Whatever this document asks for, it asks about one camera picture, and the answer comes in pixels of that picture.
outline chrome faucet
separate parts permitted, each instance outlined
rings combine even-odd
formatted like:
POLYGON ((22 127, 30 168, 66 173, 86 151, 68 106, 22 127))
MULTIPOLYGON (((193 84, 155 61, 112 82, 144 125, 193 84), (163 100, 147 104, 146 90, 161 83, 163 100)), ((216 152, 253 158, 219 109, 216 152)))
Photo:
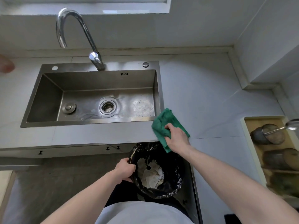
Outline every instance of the chrome faucet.
POLYGON ((68 47, 66 45, 65 37, 64 37, 64 22, 65 22, 65 19, 69 15, 72 15, 79 21, 79 23, 81 24, 81 27, 84 30, 84 33, 89 41, 89 44, 92 47, 93 52, 89 54, 89 59, 95 65, 95 67, 98 69, 98 71, 104 70, 106 66, 102 62, 102 57, 101 57, 99 51, 97 50, 97 47, 95 46, 95 42, 93 41, 92 36, 90 35, 88 28, 85 25, 81 15, 77 11, 70 9, 70 8, 63 8, 62 10, 59 11, 58 16, 57 16, 56 34, 57 34, 57 39, 58 39, 60 47, 61 48, 68 47))

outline stainless steel sink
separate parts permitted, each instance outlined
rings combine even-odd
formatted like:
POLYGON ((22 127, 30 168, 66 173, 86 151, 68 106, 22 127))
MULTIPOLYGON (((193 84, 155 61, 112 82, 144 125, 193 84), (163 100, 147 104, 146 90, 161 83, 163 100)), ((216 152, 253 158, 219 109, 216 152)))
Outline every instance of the stainless steel sink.
POLYGON ((158 61, 43 64, 21 127, 149 121, 163 109, 158 61))

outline person's right arm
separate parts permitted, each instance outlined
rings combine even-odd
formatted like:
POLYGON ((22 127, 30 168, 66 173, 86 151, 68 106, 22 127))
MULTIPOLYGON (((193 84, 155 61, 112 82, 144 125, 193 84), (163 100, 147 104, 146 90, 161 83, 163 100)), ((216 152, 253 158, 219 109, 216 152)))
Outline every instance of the person's right arm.
POLYGON ((298 224, 299 213, 282 198, 234 167, 196 150, 186 134, 172 124, 172 151, 192 164, 216 194, 231 208, 243 224, 298 224))

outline floor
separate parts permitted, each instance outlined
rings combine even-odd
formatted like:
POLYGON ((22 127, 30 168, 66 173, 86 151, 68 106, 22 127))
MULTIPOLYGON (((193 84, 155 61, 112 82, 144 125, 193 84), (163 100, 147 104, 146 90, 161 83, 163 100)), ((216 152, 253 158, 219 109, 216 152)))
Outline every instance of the floor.
MULTIPOLYGON (((42 166, 16 171, 2 224, 39 224, 75 194, 114 169, 127 153, 45 159, 42 166)), ((190 173, 176 198, 196 220, 190 173)))

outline spoon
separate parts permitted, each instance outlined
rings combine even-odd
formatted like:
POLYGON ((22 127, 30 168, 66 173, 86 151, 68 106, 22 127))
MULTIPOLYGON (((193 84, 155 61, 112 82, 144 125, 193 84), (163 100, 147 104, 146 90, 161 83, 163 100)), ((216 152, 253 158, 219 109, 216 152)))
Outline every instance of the spoon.
POLYGON ((297 127, 299 127, 299 119, 292 119, 292 120, 288 121, 284 127, 270 131, 268 133, 264 133, 264 135, 267 136, 267 135, 275 133, 277 131, 282 131, 284 129, 296 130, 297 127))

